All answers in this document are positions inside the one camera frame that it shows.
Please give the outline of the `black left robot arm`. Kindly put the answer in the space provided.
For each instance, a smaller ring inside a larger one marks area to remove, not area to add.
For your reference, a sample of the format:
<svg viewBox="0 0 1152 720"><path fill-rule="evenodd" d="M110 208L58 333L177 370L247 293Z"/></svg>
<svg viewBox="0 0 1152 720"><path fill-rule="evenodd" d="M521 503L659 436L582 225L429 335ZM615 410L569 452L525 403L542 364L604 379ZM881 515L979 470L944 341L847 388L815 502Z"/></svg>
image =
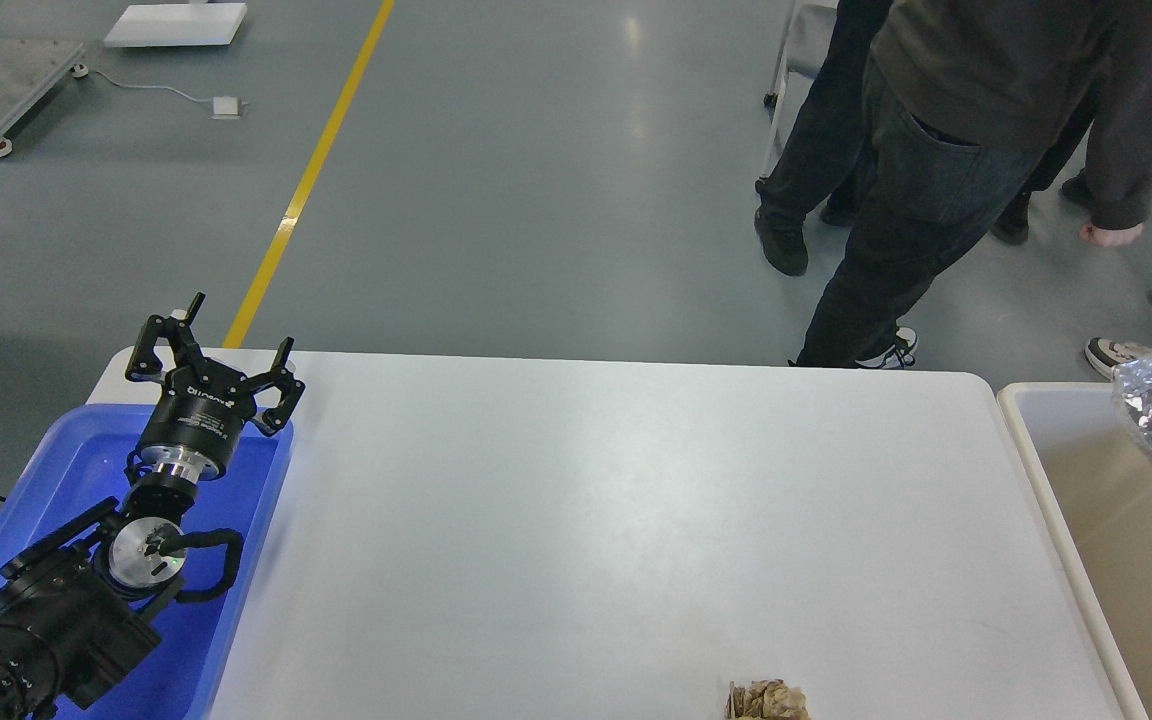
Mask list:
<svg viewBox="0 0 1152 720"><path fill-rule="evenodd" d="M51 719L60 698L100 700L159 647L154 619L173 602L219 600L236 584L237 529L185 530L198 487L223 478L243 429L273 437L291 423L305 382L285 338L250 376L202 351L204 304L152 314L126 366L161 389L126 460L127 497L104 498L0 568L0 719Z"/></svg>

